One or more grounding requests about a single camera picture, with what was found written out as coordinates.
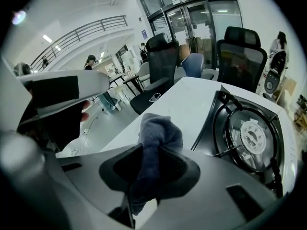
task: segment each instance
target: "speaker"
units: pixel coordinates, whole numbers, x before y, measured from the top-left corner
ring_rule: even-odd
[[[264,89],[268,94],[273,94],[274,91],[277,89],[279,84],[280,76],[274,72],[269,71],[267,78],[264,83]]]

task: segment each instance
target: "phone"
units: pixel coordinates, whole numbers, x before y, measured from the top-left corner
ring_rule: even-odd
[[[155,102],[156,100],[158,100],[160,98],[161,94],[156,93],[153,95],[152,98],[149,99],[150,102]]]

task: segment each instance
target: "doorway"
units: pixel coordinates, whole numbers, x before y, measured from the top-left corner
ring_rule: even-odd
[[[206,1],[196,2],[168,11],[173,37],[179,43],[179,62],[190,53],[204,56],[204,67],[212,68],[215,59],[214,24]]]

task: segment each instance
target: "stove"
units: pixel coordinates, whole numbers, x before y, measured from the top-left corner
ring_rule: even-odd
[[[192,150],[235,164],[277,196],[283,194],[284,147],[278,115],[223,86]]]

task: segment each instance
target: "ceiling light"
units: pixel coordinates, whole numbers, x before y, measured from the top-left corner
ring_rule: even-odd
[[[25,19],[25,11],[20,10],[19,12],[15,13],[12,23],[14,25],[18,25]]]
[[[55,48],[58,50],[58,51],[60,51],[61,50],[61,48],[59,47],[59,46],[55,46]]]
[[[43,38],[48,42],[51,43],[52,40],[47,36],[47,35],[43,35]]]

